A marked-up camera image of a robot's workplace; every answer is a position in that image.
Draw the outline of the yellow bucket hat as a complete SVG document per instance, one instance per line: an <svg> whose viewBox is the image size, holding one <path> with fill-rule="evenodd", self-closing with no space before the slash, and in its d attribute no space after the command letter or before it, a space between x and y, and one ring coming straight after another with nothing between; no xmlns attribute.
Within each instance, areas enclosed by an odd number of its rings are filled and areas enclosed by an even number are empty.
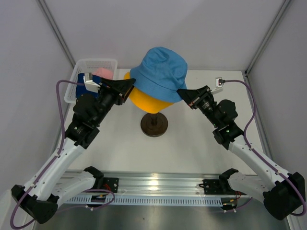
<svg viewBox="0 0 307 230"><path fill-rule="evenodd" d="M136 80L129 98L141 110L156 114L172 106L177 98L174 93L181 83L172 73L143 73L131 69L124 79Z"/></svg>

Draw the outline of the light blue bucket hat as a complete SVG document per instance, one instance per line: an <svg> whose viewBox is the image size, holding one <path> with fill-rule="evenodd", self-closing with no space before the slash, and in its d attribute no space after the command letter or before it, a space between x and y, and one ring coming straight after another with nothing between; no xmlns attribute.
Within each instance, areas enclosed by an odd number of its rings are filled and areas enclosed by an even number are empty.
<svg viewBox="0 0 307 230"><path fill-rule="evenodd" d="M140 65L130 70L135 79L134 87L141 92L168 103L177 103L182 98L178 89L186 89L185 79L188 64L182 56L168 48L151 48Z"/></svg>

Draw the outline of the dark blue bucket hat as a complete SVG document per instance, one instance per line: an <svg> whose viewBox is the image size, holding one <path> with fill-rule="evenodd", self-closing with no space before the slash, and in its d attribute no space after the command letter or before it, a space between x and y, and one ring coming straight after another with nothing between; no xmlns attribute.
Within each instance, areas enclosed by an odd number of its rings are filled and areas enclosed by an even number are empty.
<svg viewBox="0 0 307 230"><path fill-rule="evenodd" d="M98 84L100 83L101 77L98 75L93 75L93 80L90 83L85 83L84 82L84 73L78 74L77 78L77 83L78 85L76 86L75 90L75 97L78 98L82 94L90 94L93 95L95 98L98 96Z"/></svg>

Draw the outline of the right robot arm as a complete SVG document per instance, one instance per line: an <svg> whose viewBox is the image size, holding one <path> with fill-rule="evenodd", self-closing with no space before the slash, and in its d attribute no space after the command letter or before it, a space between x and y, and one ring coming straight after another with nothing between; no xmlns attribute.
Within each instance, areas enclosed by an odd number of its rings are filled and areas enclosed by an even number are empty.
<svg viewBox="0 0 307 230"><path fill-rule="evenodd" d="M217 103L208 86L196 90L179 89L179 96L191 109L199 109L213 124L218 144L238 156L258 176L247 178L238 170L219 181L219 189L228 194L239 191L261 202L276 219L289 215L303 216L307 212L305 179L296 172L289 173L247 140L246 130L235 123L238 114L234 102L224 99Z"/></svg>

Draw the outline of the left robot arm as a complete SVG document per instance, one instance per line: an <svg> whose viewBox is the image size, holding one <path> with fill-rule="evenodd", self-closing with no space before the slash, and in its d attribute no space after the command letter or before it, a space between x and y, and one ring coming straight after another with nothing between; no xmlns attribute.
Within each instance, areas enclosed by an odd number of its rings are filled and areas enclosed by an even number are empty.
<svg viewBox="0 0 307 230"><path fill-rule="evenodd" d="M85 168L79 176L63 185L58 180L67 168L83 154L99 133L99 126L114 105L122 105L134 88L135 79L108 80L99 78L96 84L97 96L83 93L76 99L72 122L62 129L59 147L42 168L24 185L14 185L11 189L16 206L10 218L14 230L27 227L15 226L14 217L21 208L40 224L49 221L58 208L67 200L82 192L114 194L104 189L104 174L93 166Z"/></svg>

